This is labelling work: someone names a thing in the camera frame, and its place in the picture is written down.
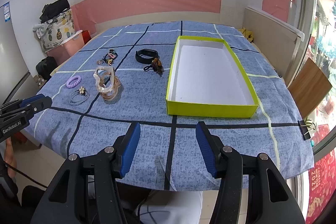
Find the person's left hand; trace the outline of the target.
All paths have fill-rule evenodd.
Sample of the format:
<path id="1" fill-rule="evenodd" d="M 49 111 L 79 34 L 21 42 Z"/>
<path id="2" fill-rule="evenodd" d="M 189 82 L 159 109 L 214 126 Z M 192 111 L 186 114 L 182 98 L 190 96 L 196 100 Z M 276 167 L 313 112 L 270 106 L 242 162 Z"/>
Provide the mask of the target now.
<path id="1" fill-rule="evenodd" d="M 7 164 L 11 165 L 14 168 L 17 167 L 17 161 L 14 156 L 14 150 L 13 150 L 13 145 L 11 143 L 11 138 L 6 139 L 6 149 L 5 149 L 4 159 L 5 159 L 5 162 L 7 162 Z M 15 170 L 9 168 L 8 174 L 10 178 L 15 178 L 17 173 Z"/>

